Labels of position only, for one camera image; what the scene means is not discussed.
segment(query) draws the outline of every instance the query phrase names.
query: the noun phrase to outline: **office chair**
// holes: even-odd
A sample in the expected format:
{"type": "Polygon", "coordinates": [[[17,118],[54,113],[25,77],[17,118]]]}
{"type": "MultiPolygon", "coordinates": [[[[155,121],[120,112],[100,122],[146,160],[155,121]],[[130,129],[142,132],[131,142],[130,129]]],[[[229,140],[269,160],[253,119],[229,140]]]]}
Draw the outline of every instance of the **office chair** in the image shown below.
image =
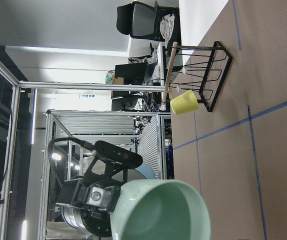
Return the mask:
{"type": "Polygon", "coordinates": [[[173,31],[167,45],[167,52],[170,55],[173,42],[181,44],[179,8],[159,6],[157,1],[154,7],[134,1],[117,7],[116,27],[120,33],[130,35],[133,39],[164,42],[160,32],[160,22],[168,14],[174,15],[173,31]]]}

